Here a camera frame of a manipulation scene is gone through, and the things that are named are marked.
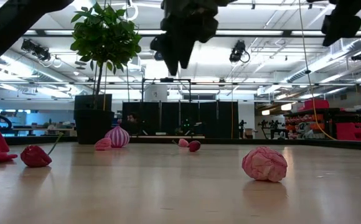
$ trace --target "wooden floor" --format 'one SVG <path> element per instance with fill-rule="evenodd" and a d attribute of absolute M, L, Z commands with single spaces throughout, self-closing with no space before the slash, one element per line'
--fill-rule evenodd
<path fill-rule="evenodd" d="M 0 164 L 0 224 L 361 224 L 361 151 L 272 146 L 289 166 L 273 184 L 242 171 L 253 148 L 58 144 L 50 167 Z"/>

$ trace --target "green leaves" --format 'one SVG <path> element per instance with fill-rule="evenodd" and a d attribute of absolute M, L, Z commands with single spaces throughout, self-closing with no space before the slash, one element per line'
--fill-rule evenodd
<path fill-rule="evenodd" d="M 92 70 L 106 63 L 114 74 L 117 69 L 124 71 L 129 60 L 142 50 L 139 46 L 142 37 L 135 33 L 135 23 L 122 18 L 124 14 L 123 9 L 115 11 L 110 5 L 102 9 L 99 4 L 76 12 L 72 22 L 85 19 L 75 23 L 75 41 L 70 49 L 77 51 L 81 61 L 90 61 Z"/>

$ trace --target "person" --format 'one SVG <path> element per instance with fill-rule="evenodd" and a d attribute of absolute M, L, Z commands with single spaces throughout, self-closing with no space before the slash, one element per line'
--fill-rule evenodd
<path fill-rule="evenodd" d="M 127 115 L 127 120 L 121 122 L 120 127 L 127 131 L 129 134 L 139 133 L 139 121 L 136 113 Z"/>

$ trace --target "black planter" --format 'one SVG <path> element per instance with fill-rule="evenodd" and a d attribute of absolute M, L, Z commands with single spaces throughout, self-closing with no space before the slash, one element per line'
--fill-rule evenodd
<path fill-rule="evenodd" d="M 79 144 L 95 144 L 110 131 L 114 112 L 103 110 L 74 111 Z"/>

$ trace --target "potted plant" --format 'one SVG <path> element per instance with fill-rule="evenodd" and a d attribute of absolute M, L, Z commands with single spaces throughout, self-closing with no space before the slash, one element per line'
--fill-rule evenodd
<path fill-rule="evenodd" d="M 71 50 L 77 51 L 81 61 L 89 62 L 92 70 L 99 69 L 93 108 L 74 111 L 78 143 L 94 144 L 111 129 L 112 111 L 98 110 L 98 95 L 103 66 L 114 74 L 141 51 L 141 36 L 135 32 L 135 24 L 123 19 L 125 10 L 115 11 L 110 5 L 102 8 L 96 3 L 92 8 L 82 7 L 71 23 L 74 25 L 74 43 Z"/>

